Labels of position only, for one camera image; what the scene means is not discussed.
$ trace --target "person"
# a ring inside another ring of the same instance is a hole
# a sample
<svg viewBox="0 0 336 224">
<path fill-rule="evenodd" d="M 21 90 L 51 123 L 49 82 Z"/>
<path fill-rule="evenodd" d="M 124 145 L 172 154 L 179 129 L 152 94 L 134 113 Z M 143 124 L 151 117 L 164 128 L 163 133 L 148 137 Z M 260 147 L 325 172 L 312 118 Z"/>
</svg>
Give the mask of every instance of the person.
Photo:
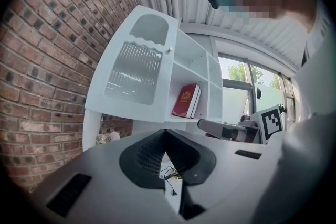
<svg viewBox="0 0 336 224">
<path fill-rule="evenodd" d="M 336 110 L 336 50 L 334 25 L 322 0 L 216 0 L 225 12 L 237 17 L 281 19 L 289 16 L 307 31 L 302 67 L 293 78 L 300 93 L 299 121 Z"/>
</svg>

